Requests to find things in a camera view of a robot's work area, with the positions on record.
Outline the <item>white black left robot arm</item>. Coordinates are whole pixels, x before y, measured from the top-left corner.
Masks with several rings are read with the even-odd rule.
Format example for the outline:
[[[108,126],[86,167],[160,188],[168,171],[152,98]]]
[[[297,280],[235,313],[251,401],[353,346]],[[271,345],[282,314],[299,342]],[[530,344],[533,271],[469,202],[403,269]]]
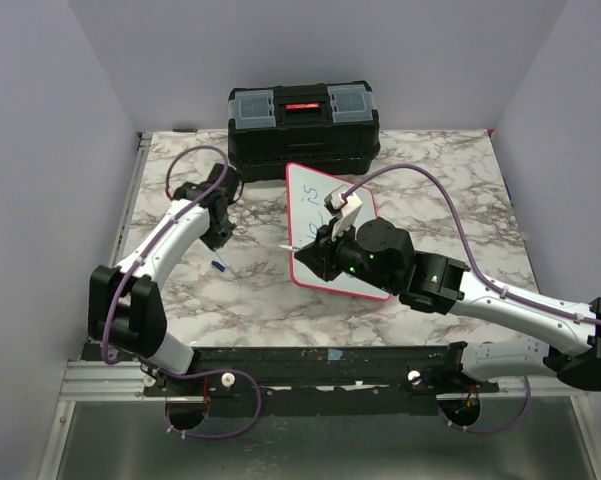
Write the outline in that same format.
[[[196,241],[211,251],[228,242],[235,228],[228,208],[239,187],[239,174],[216,164],[206,181],[176,189],[165,216],[131,254],[93,271],[88,334],[101,343],[105,361],[111,360],[113,347],[168,371],[168,384],[181,395],[200,387],[202,372],[192,364],[193,348],[168,332],[161,289]]]

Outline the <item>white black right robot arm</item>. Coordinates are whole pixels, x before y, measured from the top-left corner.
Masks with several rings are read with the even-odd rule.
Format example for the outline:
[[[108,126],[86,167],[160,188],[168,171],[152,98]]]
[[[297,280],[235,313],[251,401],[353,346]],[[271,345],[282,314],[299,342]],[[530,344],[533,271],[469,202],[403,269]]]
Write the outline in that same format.
[[[462,344],[440,367],[440,379],[460,392],[502,376],[549,376],[601,392],[601,297],[567,302],[480,275],[476,268],[414,249],[409,233],[378,218],[338,237],[323,225],[293,257],[323,281],[350,274],[428,314],[453,314],[527,335],[525,341]]]

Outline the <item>blue marker cap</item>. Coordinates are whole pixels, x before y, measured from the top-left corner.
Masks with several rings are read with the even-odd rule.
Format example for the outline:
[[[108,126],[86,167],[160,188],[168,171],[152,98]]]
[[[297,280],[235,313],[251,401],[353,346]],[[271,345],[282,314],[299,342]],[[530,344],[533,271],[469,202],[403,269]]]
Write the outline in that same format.
[[[226,270],[226,267],[218,261],[214,260],[211,262],[211,264],[214,266],[214,268],[218,269],[219,271],[224,272]]]

